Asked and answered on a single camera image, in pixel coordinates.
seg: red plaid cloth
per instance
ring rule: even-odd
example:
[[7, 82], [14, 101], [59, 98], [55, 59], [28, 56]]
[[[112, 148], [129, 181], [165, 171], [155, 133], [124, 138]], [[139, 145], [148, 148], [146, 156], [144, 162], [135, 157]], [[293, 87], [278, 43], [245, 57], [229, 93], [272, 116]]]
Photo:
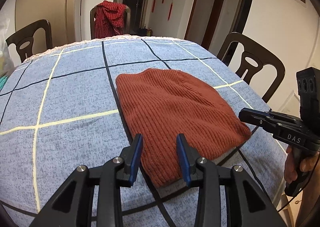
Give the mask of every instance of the red plaid cloth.
[[121, 3], [103, 1], [97, 5], [94, 22], [94, 36], [96, 39], [122, 35], [124, 26], [125, 5]]

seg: orange knit hat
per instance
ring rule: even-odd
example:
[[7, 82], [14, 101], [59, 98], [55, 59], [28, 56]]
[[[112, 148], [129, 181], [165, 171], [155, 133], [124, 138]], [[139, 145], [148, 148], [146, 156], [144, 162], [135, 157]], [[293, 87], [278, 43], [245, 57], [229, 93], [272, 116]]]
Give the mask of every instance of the orange knit hat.
[[132, 136], [143, 135], [141, 162], [155, 187], [181, 178], [176, 152], [179, 133], [210, 160], [251, 136], [214, 88], [182, 71], [120, 74], [116, 85]]

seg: tablecloth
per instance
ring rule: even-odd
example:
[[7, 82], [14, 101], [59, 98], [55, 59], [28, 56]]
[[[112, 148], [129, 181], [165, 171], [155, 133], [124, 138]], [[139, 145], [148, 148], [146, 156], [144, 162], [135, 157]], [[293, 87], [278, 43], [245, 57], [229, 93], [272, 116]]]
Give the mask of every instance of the tablecloth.
[[[113, 37], [66, 45], [18, 66], [0, 92], [0, 201], [20, 227], [28, 226], [80, 164], [100, 166], [129, 145], [115, 79], [147, 68], [187, 72], [214, 87], [237, 115], [270, 107], [201, 46], [179, 39]], [[216, 159], [241, 165], [277, 204], [284, 189], [286, 145], [261, 128], [240, 149]], [[96, 187], [92, 214], [96, 215]], [[182, 180], [156, 189], [140, 170], [121, 188], [124, 226], [193, 226], [198, 188]], [[222, 225], [226, 226], [221, 187]]]

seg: camera housing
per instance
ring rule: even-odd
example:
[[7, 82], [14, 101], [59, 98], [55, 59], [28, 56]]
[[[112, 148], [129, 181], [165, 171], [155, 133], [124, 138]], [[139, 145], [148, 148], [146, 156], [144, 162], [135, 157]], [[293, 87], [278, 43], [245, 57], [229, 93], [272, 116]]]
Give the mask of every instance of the camera housing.
[[315, 134], [320, 134], [320, 70], [309, 67], [297, 72], [300, 118]]

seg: human hand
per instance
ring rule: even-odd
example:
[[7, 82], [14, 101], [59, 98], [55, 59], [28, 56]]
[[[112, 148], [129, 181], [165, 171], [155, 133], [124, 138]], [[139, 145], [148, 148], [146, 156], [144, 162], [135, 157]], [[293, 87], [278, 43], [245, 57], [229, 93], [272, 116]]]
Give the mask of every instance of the human hand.
[[[292, 181], [297, 180], [298, 174], [295, 170], [292, 146], [288, 146], [286, 152], [288, 153], [288, 156], [284, 164], [284, 180], [290, 184]], [[300, 163], [300, 171], [307, 172], [313, 170], [318, 156], [319, 153], [317, 153], [314, 157], [305, 158]], [[316, 170], [320, 171], [320, 163], [318, 163]]]

